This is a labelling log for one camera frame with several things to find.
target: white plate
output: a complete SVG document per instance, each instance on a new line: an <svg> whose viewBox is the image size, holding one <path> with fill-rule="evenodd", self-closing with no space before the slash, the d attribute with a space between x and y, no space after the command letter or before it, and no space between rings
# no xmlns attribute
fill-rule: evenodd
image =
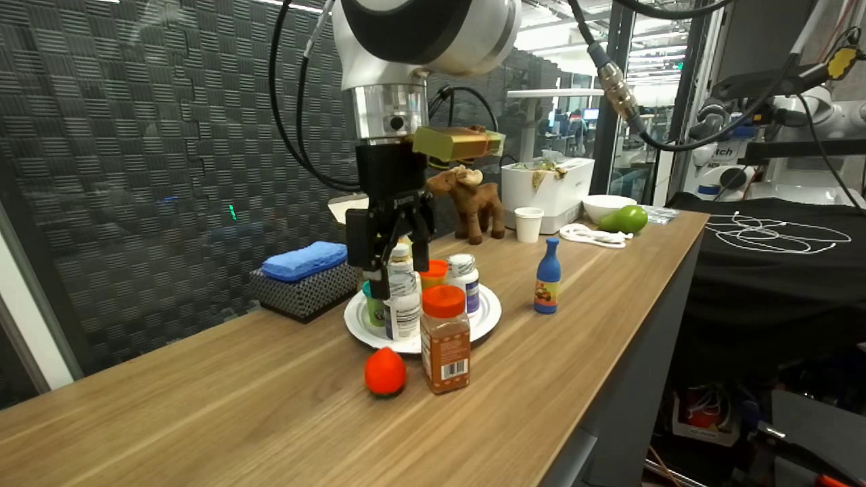
<svg viewBox="0 0 866 487"><path fill-rule="evenodd" d="M482 298L482 309L471 318L471 340L484 339L497 325L497 318L502 314L502 306L497 302L491 289L486 289L484 283L478 287L478 298ZM418 328L414 328L410 336L391 340L384 333L378 336L364 325L363 306L364 306L364 298L363 298L363 293L357 293L344 309L344 321L357 340L373 347L373 348L388 347L398 353L418 353L421 351Z"/></svg>

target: green fruit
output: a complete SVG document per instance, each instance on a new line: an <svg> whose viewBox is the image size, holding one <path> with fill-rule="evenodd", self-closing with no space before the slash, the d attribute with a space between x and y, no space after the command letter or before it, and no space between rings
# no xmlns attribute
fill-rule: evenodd
<svg viewBox="0 0 866 487"><path fill-rule="evenodd" d="M647 222L648 217L641 206L624 206L602 217L595 226L605 233L637 233L641 226L647 226Z"/></svg>

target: blue sponge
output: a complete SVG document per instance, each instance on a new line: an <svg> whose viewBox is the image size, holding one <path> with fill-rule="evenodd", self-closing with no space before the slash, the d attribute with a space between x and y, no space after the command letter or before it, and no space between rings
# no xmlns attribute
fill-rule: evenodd
<svg viewBox="0 0 866 487"><path fill-rule="evenodd" d="M314 241L303 249L272 255L261 263L261 272L272 280L298 283L345 263L345 243Z"/></svg>

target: orange ball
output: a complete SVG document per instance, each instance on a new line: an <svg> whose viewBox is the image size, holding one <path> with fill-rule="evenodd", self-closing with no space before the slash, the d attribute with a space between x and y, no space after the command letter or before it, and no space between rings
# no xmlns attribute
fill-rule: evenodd
<svg viewBox="0 0 866 487"><path fill-rule="evenodd" d="M363 379L373 395L398 395L406 386L406 363L388 347L376 348L363 364Z"/></svg>

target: stuffed animal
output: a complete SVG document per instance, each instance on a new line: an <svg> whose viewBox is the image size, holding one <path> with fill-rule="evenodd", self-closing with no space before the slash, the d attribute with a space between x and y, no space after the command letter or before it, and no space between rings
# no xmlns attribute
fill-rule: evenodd
<svg viewBox="0 0 866 487"><path fill-rule="evenodd" d="M459 213L459 226L453 234L466 238L467 243L482 243L486 229L491 238L506 234L497 184L482 179L482 171L471 171L466 164L453 164L428 179L428 192L452 198Z"/></svg>

